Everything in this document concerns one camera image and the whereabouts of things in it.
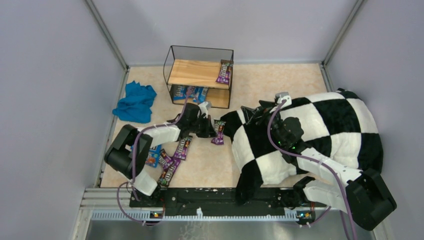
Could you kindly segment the purple brown candy bag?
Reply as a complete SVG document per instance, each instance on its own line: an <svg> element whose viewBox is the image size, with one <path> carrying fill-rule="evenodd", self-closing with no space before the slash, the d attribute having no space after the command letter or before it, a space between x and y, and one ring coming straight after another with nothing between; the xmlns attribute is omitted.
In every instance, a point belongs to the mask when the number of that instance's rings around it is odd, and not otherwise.
<svg viewBox="0 0 424 240"><path fill-rule="evenodd" d="M215 119L214 120L214 130L216 133L216 136L212 138L211 143L215 145L223 145L224 144L224 128L225 128L225 121Z"/></svg>

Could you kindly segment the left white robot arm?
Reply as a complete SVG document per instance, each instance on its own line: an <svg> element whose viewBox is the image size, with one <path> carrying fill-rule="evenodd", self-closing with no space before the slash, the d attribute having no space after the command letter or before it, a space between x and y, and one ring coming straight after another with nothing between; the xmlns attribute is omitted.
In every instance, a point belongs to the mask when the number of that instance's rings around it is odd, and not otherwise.
<svg viewBox="0 0 424 240"><path fill-rule="evenodd" d="M151 196L158 183L144 170L149 150L158 145L177 142L195 134L198 138L214 138L209 109L212 104L186 103L173 122L145 127L141 130L126 124L118 132L104 155L104 162L121 173L135 190Z"/></svg>

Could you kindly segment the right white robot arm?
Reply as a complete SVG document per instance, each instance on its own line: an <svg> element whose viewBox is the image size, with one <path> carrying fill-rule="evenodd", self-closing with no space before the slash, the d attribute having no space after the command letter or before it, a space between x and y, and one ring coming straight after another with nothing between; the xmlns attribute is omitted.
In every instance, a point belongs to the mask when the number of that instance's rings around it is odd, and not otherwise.
<svg viewBox="0 0 424 240"><path fill-rule="evenodd" d="M302 175L286 206L322 203L368 231L397 209L381 176L380 135L359 99L242 106L228 119L225 134L241 171L238 204L252 200L262 185Z"/></svg>

